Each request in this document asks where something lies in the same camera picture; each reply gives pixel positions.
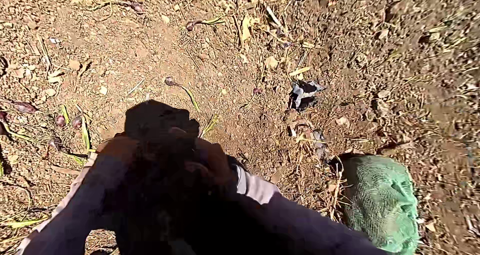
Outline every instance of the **mesh sack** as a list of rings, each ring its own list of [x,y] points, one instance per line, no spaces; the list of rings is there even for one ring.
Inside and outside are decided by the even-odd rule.
[[[368,234],[387,252],[411,255],[419,234],[417,199],[407,168],[391,158],[362,155],[342,160],[349,187],[347,225]]]

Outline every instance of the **sleeve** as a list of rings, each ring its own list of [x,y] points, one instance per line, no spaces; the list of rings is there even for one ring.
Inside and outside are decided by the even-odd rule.
[[[241,167],[237,174],[237,192],[230,199],[267,231],[288,242],[290,254],[386,254],[359,232],[283,197],[276,185]]]
[[[95,227],[105,191],[115,187],[127,170],[128,166],[115,157],[91,153],[51,218],[33,229],[16,254],[84,254],[85,240]]]

